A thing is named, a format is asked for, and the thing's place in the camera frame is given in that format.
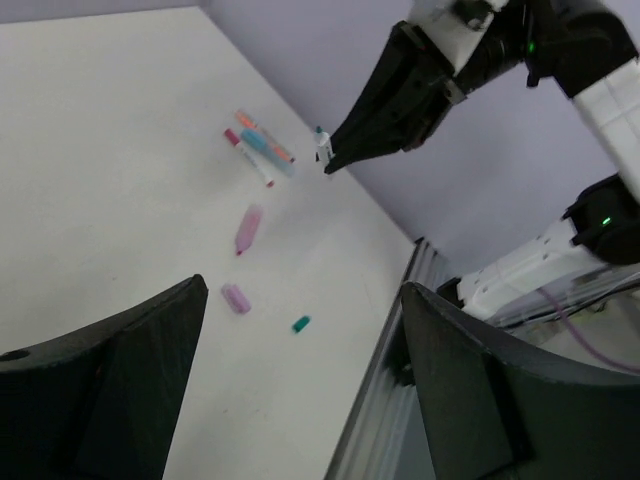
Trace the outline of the orange pen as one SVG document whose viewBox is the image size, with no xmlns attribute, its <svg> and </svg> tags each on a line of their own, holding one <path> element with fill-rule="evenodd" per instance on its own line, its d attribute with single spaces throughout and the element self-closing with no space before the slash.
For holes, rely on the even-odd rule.
<svg viewBox="0 0 640 480">
<path fill-rule="evenodd" d="M 279 142 L 264 126 L 262 126 L 255 118 L 249 115 L 246 111 L 238 109 L 234 116 L 236 120 L 244 127 L 256 130 L 266 140 L 271 149 L 279 155 L 280 158 L 287 161 L 290 164 L 295 162 L 295 157 L 291 154 L 285 146 Z"/>
</svg>

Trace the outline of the white thin pen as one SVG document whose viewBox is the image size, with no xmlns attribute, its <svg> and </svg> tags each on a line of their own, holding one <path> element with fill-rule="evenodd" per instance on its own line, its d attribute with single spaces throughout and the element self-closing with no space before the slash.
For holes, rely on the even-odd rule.
<svg viewBox="0 0 640 480">
<path fill-rule="evenodd" d="M 229 143 L 247 160 L 251 167 L 257 172 L 265 186 L 267 188 L 272 188 L 275 185 L 275 181 L 244 146 L 238 135 L 230 128 L 225 129 L 223 134 L 224 137 L 229 141 Z"/>
</svg>

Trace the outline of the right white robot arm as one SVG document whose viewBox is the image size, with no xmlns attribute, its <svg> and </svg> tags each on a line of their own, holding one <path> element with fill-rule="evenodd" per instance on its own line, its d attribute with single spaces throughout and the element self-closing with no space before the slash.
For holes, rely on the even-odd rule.
<svg viewBox="0 0 640 480">
<path fill-rule="evenodd" d="M 639 260 L 639 51 L 602 1 L 417 1 L 391 30 L 327 173 L 424 153 L 455 207 L 442 245 L 474 259 L 500 233 L 528 241 L 445 283 L 488 319 L 556 280 Z"/>
</svg>

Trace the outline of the light blue highlighter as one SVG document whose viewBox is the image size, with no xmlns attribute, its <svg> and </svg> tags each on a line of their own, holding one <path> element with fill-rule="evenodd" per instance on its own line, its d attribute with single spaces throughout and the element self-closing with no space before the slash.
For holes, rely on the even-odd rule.
<svg viewBox="0 0 640 480">
<path fill-rule="evenodd" d="M 274 148 L 269 145 L 266 138 L 257 130 L 244 128 L 241 131 L 240 137 L 245 143 L 263 155 L 287 177 L 291 178 L 294 175 L 294 166 L 289 161 L 282 159 L 280 155 L 276 153 Z"/>
</svg>

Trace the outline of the teal small cap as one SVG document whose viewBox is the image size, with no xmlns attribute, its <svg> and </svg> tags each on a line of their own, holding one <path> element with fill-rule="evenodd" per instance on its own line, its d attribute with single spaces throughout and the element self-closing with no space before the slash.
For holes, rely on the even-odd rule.
<svg viewBox="0 0 640 480">
<path fill-rule="evenodd" d="M 310 322 L 311 322 L 310 316 L 308 315 L 302 316 L 292 324 L 291 329 L 295 334 L 299 334 L 309 325 Z"/>
</svg>

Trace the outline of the teal thin pen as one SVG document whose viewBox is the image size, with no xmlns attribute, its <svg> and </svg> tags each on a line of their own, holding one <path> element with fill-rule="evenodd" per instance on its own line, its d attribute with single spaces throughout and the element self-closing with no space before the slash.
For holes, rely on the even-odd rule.
<svg viewBox="0 0 640 480">
<path fill-rule="evenodd" d="M 324 166 L 327 166 L 334 157 L 331 136 L 320 126 L 316 127 L 314 136 L 317 158 Z"/>
</svg>

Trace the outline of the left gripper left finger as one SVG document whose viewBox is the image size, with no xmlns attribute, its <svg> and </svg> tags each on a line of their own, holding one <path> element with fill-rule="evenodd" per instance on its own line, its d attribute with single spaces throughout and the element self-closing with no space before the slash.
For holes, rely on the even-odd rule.
<svg viewBox="0 0 640 480">
<path fill-rule="evenodd" d="M 4 479 L 160 479 L 208 298 L 200 275 L 1 356 Z"/>
</svg>

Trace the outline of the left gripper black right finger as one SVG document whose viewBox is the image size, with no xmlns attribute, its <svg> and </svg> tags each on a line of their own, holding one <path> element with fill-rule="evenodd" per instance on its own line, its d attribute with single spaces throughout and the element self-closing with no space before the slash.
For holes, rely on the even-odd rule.
<svg viewBox="0 0 640 480">
<path fill-rule="evenodd" d="M 439 479 L 635 479 L 639 380 L 517 339 L 424 286 L 401 289 Z"/>
</svg>

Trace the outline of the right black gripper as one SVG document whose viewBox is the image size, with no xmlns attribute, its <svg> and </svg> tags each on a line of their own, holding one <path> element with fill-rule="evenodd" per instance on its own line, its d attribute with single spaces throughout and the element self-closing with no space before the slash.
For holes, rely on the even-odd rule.
<svg viewBox="0 0 640 480">
<path fill-rule="evenodd" d="M 415 1 L 331 135 L 334 156 L 324 173 L 420 147 L 521 47 L 526 8 L 525 1 Z"/>
</svg>

